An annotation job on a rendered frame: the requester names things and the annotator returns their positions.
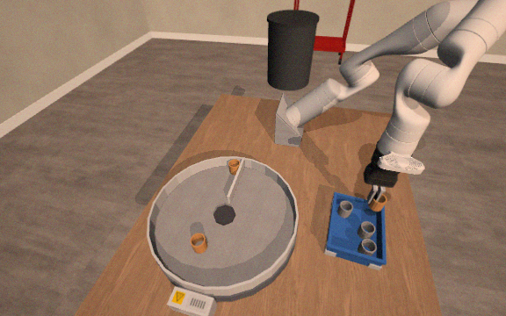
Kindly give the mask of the grey metal sleeve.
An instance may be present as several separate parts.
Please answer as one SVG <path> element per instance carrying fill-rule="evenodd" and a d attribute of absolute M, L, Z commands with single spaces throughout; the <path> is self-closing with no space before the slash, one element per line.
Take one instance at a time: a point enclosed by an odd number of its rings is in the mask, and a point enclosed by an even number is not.
<path fill-rule="evenodd" d="M 363 228 L 365 230 L 367 230 L 369 233 L 366 232 Z M 372 235 L 374 234 L 374 232 L 375 232 L 375 226 L 371 222 L 365 221 L 361 224 L 361 226 L 358 229 L 358 236 L 361 239 L 370 239 L 372 237 Z"/>
<path fill-rule="evenodd" d="M 364 248 L 364 246 L 367 247 L 367 248 L 369 248 L 370 251 L 366 250 Z M 358 246 L 358 252 L 359 253 L 365 254 L 365 255 L 369 255 L 369 256 L 372 256 L 373 253 L 376 251 L 376 249 L 377 249 L 377 246 L 376 246 L 375 242 L 373 242 L 370 239 L 364 239 L 364 240 L 362 240 L 362 242 Z"/>
<path fill-rule="evenodd" d="M 346 210 L 344 210 L 344 209 Z M 353 205 L 349 201 L 342 201 L 341 204 L 338 207 L 337 213 L 342 218 L 348 218 L 351 214 L 351 211 L 353 209 Z"/>

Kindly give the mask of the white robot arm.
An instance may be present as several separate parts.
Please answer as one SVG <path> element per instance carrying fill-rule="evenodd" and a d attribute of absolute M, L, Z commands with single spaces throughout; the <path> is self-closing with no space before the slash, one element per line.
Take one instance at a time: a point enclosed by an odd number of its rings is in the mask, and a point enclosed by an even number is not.
<path fill-rule="evenodd" d="M 339 71 L 350 85 L 329 78 L 286 108 L 286 116 L 293 126 L 301 127 L 369 87 L 380 76 L 373 58 L 422 54 L 438 46 L 437 56 L 449 68 L 414 59 L 403 67 L 395 84 L 387 133 L 401 142 L 417 142 L 430 123 L 430 114 L 417 102 L 434 109 L 453 103 L 475 64 L 505 31 L 506 0 L 451 0 L 435 4 L 347 59 Z"/>

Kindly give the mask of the blue crate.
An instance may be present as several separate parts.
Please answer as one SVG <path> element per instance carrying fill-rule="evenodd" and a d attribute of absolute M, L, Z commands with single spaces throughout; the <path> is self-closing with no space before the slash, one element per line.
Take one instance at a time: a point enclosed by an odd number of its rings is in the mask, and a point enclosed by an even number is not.
<path fill-rule="evenodd" d="M 348 218 L 342 218 L 337 213 L 342 201 L 349 201 L 353 205 Z M 329 231 L 324 254 L 363 264 L 367 268 L 381 270 L 382 264 L 387 264 L 385 206 L 380 212 L 374 212 L 369 208 L 366 199 L 336 193 L 332 198 L 330 209 Z M 376 228 L 370 238 L 377 245 L 377 250 L 372 256 L 358 252 L 358 246 L 363 240 L 358 236 L 358 228 L 365 221 L 373 223 Z"/>

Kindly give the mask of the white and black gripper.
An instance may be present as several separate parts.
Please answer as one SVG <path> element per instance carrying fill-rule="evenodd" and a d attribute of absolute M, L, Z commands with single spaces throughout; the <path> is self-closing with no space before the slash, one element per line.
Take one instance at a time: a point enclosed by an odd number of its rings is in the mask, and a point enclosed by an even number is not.
<path fill-rule="evenodd" d="M 412 158 L 417 144 L 418 141 L 406 143 L 395 140 L 385 129 L 376 144 L 372 162 L 364 171 L 365 183 L 372 185 L 367 196 L 367 204 L 370 204 L 373 199 L 378 202 L 382 193 L 386 192 L 385 187 L 393 188 L 398 181 L 398 173 L 419 175 L 423 172 L 423 164 Z"/>

